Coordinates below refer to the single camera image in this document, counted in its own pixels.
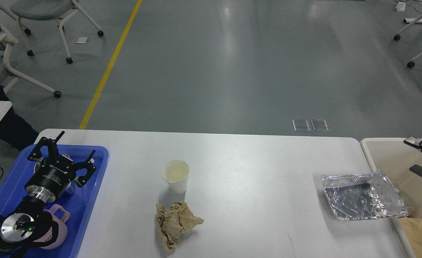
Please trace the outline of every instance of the chair leg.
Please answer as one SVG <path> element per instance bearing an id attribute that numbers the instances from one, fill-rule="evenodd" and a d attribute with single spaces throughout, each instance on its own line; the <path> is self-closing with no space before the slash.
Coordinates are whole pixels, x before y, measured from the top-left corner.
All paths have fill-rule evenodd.
<path id="1" fill-rule="evenodd" d="M 400 39 L 400 35 L 402 32 L 404 32 L 406 29 L 410 28 L 411 26 L 413 26 L 413 24 L 415 24 L 417 21 L 421 20 L 422 15 L 420 15 L 418 18 L 416 18 L 415 20 L 413 20 L 411 23 L 407 24 L 407 26 L 403 27 L 400 31 L 398 31 L 396 33 L 396 36 L 394 36 L 394 40 L 399 40 Z"/>
<path id="2" fill-rule="evenodd" d="M 63 20 L 63 18 L 58 17 L 56 19 L 54 19 L 54 21 L 56 21 L 56 23 L 58 24 L 58 26 L 60 26 L 60 22 Z"/>
<path id="3" fill-rule="evenodd" d="M 65 33 L 63 31 L 63 26 L 64 24 L 70 19 L 72 18 L 74 15 L 76 15 L 78 13 L 78 10 L 73 10 L 72 13 L 70 13 L 68 16 L 66 16 L 63 20 L 61 20 L 60 24 L 58 25 L 58 30 L 60 31 L 60 35 L 61 38 L 63 39 L 63 43 L 65 45 L 65 49 L 66 49 L 66 54 L 67 54 L 67 58 L 66 61 L 68 62 L 68 64 L 72 64 L 72 58 L 70 56 L 70 51 L 69 51 L 69 47 L 67 45 L 67 41 L 66 41 L 66 37 L 65 37 Z"/>
<path id="4" fill-rule="evenodd" d="M 75 5 L 75 7 L 77 7 L 82 13 L 83 13 L 83 15 L 85 15 L 86 16 L 86 18 L 88 19 L 88 20 L 90 20 L 90 22 L 91 23 L 93 23 L 93 25 L 99 30 L 99 31 L 102 31 L 103 29 L 96 23 L 96 21 L 95 20 L 93 20 L 93 18 L 91 18 L 90 17 L 90 15 L 85 11 L 85 10 L 83 10 L 83 8 L 77 3 L 77 1 L 76 0 L 72 0 L 72 2 L 74 3 L 74 5 Z"/>
<path id="5" fill-rule="evenodd" d="M 19 28 L 21 29 L 21 17 L 18 17 L 17 21 L 18 21 Z M 23 37 L 24 43 L 26 43 L 26 54 L 32 57 L 34 55 L 34 52 L 32 51 L 32 47 L 31 47 L 31 44 L 29 43 L 28 37 L 25 34 L 21 34 L 21 36 Z"/>
<path id="6" fill-rule="evenodd" d="M 14 74 L 14 75 L 16 75 L 16 76 L 19 76 L 19 77 L 21 77 L 21 78 L 23 78 L 23 79 L 27 80 L 27 81 L 29 81 L 29 82 L 31 82 L 31 83 L 34 83 L 35 85 L 37 85 L 37 86 L 39 86 L 39 87 L 42 87 L 42 88 L 44 88 L 45 90 L 50 91 L 51 93 L 54 93 L 54 94 L 55 94 L 55 96 L 57 96 L 57 93 L 59 93 L 59 94 L 60 94 L 60 96 L 61 96 L 61 93 L 60 93 L 59 91 L 56 91 L 54 88 L 51 88 L 51 87 L 49 87 L 49 86 L 47 86 L 47 85 L 45 85 L 45 84 L 43 84 L 43 83 L 39 82 L 38 80 L 35 80 L 35 79 L 33 79 L 33 78 L 31 78 L 31 77 L 29 77 L 29 76 L 25 75 L 24 73 L 19 72 L 18 70 L 15 70 L 13 67 L 11 67 L 11 64 L 10 64 L 10 55 L 11 55 L 11 51 L 12 51 L 12 46 L 11 46 L 11 44 L 10 44 L 10 43 L 7 43 L 7 44 L 6 44 L 6 47 L 5 47 L 5 54 L 4 54 L 4 65 L 5 65 L 6 69 L 7 69 L 9 72 L 11 72 L 11 73 L 13 73 L 13 74 Z"/>
<path id="7" fill-rule="evenodd" d="M 18 21 L 18 19 L 15 17 L 15 15 L 7 8 L 5 8 L 3 5 L 0 4 L 0 9 L 6 13 L 7 15 L 9 15 L 12 19 Z M 27 28 L 24 24 L 20 23 L 19 26 L 22 27 L 22 29 L 24 29 L 24 33 L 26 33 L 27 35 L 31 34 L 31 30 L 29 30 L 29 28 Z"/>
<path id="8" fill-rule="evenodd" d="M 413 58 L 410 60 L 410 62 L 408 62 L 408 63 L 407 63 L 407 67 L 408 67 L 408 68 L 412 68 L 412 67 L 414 67 L 414 61 L 415 61 L 416 59 L 419 59 L 421 56 L 422 56 L 422 52 L 421 52 L 420 54 L 418 54 L 416 57 L 413 57 Z"/>
<path id="9" fill-rule="evenodd" d="M 9 82 L 9 84 L 7 84 L 4 87 L 4 93 L 7 94 L 11 90 L 11 88 L 13 88 L 13 86 L 15 86 L 15 84 L 18 82 L 18 80 L 19 80 L 19 77 L 14 75 L 13 78 L 11 79 L 11 81 Z"/>

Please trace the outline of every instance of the blue tray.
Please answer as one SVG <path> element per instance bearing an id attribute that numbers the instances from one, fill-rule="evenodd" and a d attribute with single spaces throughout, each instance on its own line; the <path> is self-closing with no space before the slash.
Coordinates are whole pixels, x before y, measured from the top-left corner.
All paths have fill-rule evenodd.
<path id="1" fill-rule="evenodd" d="M 27 195 L 24 185 L 31 178 L 36 164 L 27 159 L 33 147 L 34 145 L 31 145 L 20 152 L 0 186 L 0 213 L 2 216 L 8 216 Z M 70 218 L 66 222 L 68 236 L 64 243 L 54 250 L 29 248 L 24 256 L 26 258 L 75 258 L 77 256 L 99 186 L 101 186 L 106 171 L 109 152 L 104 147 L 83 145 L 58 145 L 57 147 L 60 154 L 68 154 L 74 162 L 86 160 L 91 151 L 96 150 L 93 159 L 97 169 L 86 185 L 82 188 L 75 186 L 74 194 L 70 195 L 65 192 L 57 202 L 49 204 L 46 208 L 49 209 L 53 204 L 60 204 L 70 212 Z M 48 157 L 46 147 L 43 147 L 41 151 L 44 154 L 43 157 Z M 84 175 L 85 172 L 86 170 L 78 171 L 77 175 Z"/>

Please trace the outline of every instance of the crumpled brown paper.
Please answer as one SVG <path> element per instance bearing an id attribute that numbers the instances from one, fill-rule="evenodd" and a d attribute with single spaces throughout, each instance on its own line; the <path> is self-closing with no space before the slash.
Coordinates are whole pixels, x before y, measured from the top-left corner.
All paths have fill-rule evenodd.
<path id="1" fill-rule="evenodd" d="M 402 228 L 416 258 L 422 258 L 422 219 L 400 218 Z"/>
<path id="2" fill-rule="evenodd" d="M 157 229 L 163 235 L 163 245 L 166 250 L 176 248 L 179 237 L 189 232 L 194 226 L 203 224 L 204 220 L 193 216 L 193 213 L 183 201 L 171 204 L 170 209 L 157 204 Z"/>

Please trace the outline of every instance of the yellow floor line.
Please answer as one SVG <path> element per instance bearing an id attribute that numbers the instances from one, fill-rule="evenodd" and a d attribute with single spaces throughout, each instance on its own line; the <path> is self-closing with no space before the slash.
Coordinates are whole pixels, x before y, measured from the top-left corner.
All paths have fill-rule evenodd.
<path id="1" fill-rule="evenodd" d="M 86 125 L 90 120 L 91 114 L 93 114 L 93 110 L 95 109 L 96 103 L 99 100 L 99 96 L 101 96 L 104 86 L 106 85 L 107 79 L 109 78 L 110 72 L 112 71 L 112 67 L 114 67 L 114 63 L 117 60 L 117 57 L 119 56 L 120 49 L 123 46 L 126 35 L 128 34 L 129 28 L 131 28 L 131 24 L 133 23 L 134 18 L 136 17 L 137 10 L 139 10 L 139 6 L 141 5 L 141 3 L 142 0 L 137 0 L 136 6 L 134 7 L 134 10 L 131 13 L 131 16 L 129 17 L 129 20 L 126 23 L 125 29 L 123 31 L 122 36 L 120 37 L 119 43 L 117 44 L 117 47 L 115 48 L 115 51 L 112 54 L 109 64 L 107 65 L 106 71 L 104 72 L 104 75 L 101 78 L 101 81 L 99 82 L 98 88 L 96 89 L 96 92 L 93 95 L 93 99 L 91 100 L 91 103 L 88 106 L 88 109 L 86 110 L 85 116 L 83 116 L 83 120 L 80 123 L 79 129 L 86 128 Z"/>

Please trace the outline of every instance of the pink mug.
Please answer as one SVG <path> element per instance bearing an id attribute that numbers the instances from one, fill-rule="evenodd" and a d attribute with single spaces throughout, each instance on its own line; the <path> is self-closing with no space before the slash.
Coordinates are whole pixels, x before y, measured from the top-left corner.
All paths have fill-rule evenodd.
<path id="1" fill-rule="evenodd" d="M 60 219 L 58 219 L 58 217 L 55 216 L 55 212 L 57 210 L 61 210 L 64 212 L 63 217 L 61 217 Z M 51 245 L 47 245 L 45 247 L 41 247 L 46 250 L 52 250 L 60 246 L 66 240 L 68 229 L 65 223 L 69 219 L 70 213 L 66 211 L 59 204 L 54 204 L 49 210 L 45 210 L 45 211 L 49 212 L 52 215 L 53 220 L 58 223 L 58 228 L 59 228 L 58 238 L 55 241 L 55 243 L 52 243 Z M 52 229 L 50 228 L 43 237 L 35 240 L 34 242 L 46 242 L 46 241 L 49 241 L 51 238 L 52 238 Z"/>

